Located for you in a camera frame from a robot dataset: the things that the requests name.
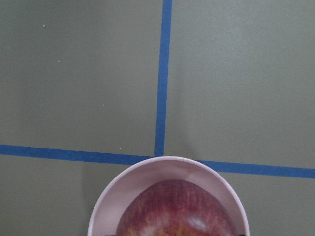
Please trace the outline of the red yellow apple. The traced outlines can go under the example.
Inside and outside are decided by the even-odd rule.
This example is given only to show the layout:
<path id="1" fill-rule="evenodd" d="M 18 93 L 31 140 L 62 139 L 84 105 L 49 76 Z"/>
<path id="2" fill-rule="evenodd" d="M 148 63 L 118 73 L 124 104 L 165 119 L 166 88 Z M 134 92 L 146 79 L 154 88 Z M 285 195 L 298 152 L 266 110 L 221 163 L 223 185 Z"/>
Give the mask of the red yellow apple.
<path id="1" fill-rule="evenodd" d="M 235 236 L 224 206 L 185 180 L 165 180 L 141 192 L 122 214 L 118 236 Z"/>

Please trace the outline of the pink bowl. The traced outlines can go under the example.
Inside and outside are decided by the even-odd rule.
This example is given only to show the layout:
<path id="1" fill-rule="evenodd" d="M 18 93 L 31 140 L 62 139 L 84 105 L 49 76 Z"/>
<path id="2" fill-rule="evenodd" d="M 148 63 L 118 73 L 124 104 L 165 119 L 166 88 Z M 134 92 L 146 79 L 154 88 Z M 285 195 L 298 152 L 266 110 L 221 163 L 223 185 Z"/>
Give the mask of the pink bowl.
<path id="1" fill-rule="evenodd" d="M 118 174 L 104 189 L 94 206 L 87 234 L 113 236 L 130 203 L 156 182 L 182 179 L 216 197 L 233 220 L 239 235 L 250 235 L 244 207 L 231 185 L 210 167 L 183 157 L 154 157 L 134 164 Z"/>

